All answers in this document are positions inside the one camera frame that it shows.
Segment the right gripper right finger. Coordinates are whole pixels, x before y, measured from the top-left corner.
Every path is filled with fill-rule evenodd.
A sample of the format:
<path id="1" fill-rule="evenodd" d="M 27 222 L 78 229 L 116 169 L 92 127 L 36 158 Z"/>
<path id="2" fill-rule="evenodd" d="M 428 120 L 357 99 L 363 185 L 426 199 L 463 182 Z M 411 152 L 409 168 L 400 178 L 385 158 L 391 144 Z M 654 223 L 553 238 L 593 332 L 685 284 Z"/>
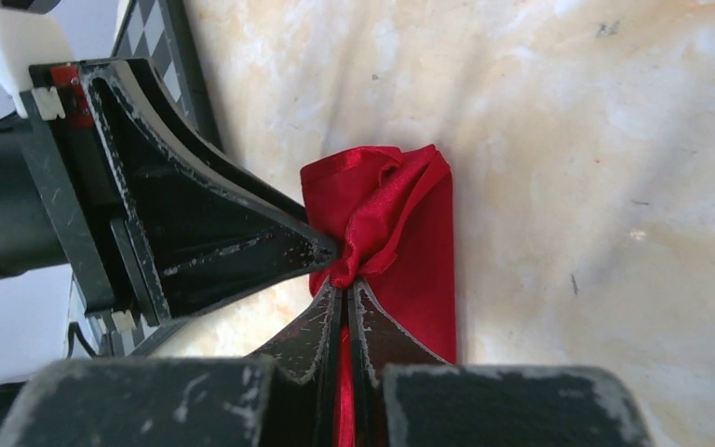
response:
<path id="1" fill-rule="evenodd" d="M 454 365 L 364 280 L 347 294 L 359 446 L 650 446 L 637 402 L 588 366 Z"/>

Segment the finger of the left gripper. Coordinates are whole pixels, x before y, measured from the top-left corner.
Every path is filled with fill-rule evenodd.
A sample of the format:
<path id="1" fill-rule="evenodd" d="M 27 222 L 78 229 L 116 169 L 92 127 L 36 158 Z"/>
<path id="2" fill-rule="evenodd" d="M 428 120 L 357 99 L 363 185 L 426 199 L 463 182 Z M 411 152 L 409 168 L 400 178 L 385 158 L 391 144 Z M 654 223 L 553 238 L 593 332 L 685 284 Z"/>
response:
<path id="1" fill-rule="evenodd" d="M 338 248 L 303 207 L 233 164 L 170 101 L 146 59 L 80 69 L 101 166 L 98 198 L 153 326 L 329 266 Z"/>

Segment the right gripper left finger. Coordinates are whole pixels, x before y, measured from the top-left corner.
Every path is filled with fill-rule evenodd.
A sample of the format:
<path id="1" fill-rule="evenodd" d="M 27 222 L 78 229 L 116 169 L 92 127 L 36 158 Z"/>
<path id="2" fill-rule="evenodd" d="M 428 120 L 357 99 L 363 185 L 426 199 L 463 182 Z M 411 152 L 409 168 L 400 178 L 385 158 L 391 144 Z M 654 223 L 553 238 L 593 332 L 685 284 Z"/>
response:
<path id="1" fill-rule="evenodd" d="M 65 360 L 30 380 L 0 446 L 329 446 L 342 293 L 244 358 Z"/>

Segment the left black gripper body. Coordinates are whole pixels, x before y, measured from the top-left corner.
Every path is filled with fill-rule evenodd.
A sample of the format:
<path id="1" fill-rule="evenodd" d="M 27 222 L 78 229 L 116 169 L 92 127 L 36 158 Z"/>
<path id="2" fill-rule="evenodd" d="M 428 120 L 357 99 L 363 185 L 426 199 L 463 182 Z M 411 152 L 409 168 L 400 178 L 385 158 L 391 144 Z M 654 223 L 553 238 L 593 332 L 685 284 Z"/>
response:
<path id="1" fill-rule="evenodd" d="M 34 64 L 0 130 L 0 277 L 70 264 L 89 314 L 132 310 L 152 326 L 167 298 L 150 258 L 162 233 L 167 163 L 137 122 L 167 92 L 149 61 Z"/>

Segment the red cloth napkin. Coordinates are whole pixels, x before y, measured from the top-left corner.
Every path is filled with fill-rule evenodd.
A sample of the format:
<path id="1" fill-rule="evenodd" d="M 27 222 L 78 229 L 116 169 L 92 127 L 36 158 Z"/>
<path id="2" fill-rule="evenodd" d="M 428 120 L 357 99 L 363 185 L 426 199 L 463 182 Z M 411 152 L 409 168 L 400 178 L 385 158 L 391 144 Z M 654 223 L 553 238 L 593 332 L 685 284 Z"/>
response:
<path id="1" fill-rule="evenodd" d="M 304 166 L 308 222 L 340 250 L 309 290 L 363 280 L 426 362 L 458 359 L 452 171 L 433 144 L 359 146 Z"/>

